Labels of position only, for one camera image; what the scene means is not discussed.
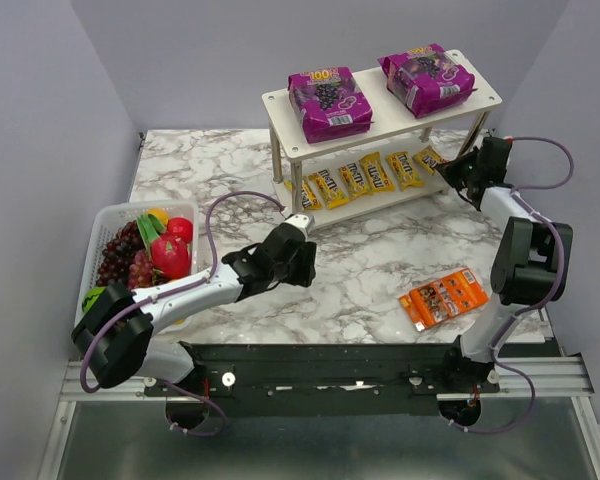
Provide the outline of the yellow M&M bag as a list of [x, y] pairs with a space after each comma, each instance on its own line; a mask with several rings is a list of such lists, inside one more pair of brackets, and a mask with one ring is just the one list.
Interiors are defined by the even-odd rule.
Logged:
[[365, 155], [359, 164], [369, 182], [372, 194], [393, 192], [395, 190], [394, 183], [382, 165], [382, 158], [379, 152]]
[[407, 188], [421, 188], [424, 181], [413, 166], [407, 151], [395, 152], [386, 156], [386, 161], [396, 177], [401, 191]]
[[351, 200], [371, 194], [371, 187], [356, 162], [339, 167], [338, 172], [345, 183]]
[[444, 165], [447, 160], [442, 157], [431, 145], [428, 145], [418, 153], [413, 155], [413, 160], [418, 163], [426, 172], [434, 175], [439, 165]]
[[344, 190], [336, 183], [329, 169], [322, 169], [309, 175], [316, 185], [327, 209], [331, 210], [350, 202]]
[[305, 211], [317, 211], [322, 209], [322, 204], [317, 195], [311, 189], [306, 176], [304, 176], [302, 179], [301, 195], [302, 207]]

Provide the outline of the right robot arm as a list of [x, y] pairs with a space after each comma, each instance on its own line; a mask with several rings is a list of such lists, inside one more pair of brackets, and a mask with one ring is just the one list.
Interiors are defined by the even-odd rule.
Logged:
[[484, 382], [521, 320], [558, 300], [566, 287], [573, 229], [549, 220], [522, 198], [521, 187], [505, 181], [515, 141], [487, 137], [436, 168], [461, 199], [501, 231], [490, 273], [491, 298], [444, 357], [443, 371], [454, 380]]

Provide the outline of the purple grape candy bag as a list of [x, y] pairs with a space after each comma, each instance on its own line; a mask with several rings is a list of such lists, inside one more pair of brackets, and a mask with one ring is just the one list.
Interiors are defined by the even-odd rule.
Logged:
[[378, 59], [386, 88], [415, 118], [464, 103], [475, 91], [475, 75], [432, 43]]
[[367, 132], [373, 110], [348, 67], [288, 77], [288, 97], [309, 144]]

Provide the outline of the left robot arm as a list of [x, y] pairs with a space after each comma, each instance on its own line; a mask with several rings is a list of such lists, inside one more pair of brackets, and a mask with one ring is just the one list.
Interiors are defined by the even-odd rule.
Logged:
[[82, 355], [83, 390], [118, 386], [139, 375], [178, 384], [195, 369], [189, 347], [158, 339], [176, 321], [263, 294], [279, 284], [307, 288], [315, 277], [314, 223], [295, 214], [261, 243], [225, 255], [220, 264], [171, 284], [105, 289], [75, 326], [71, 338]]

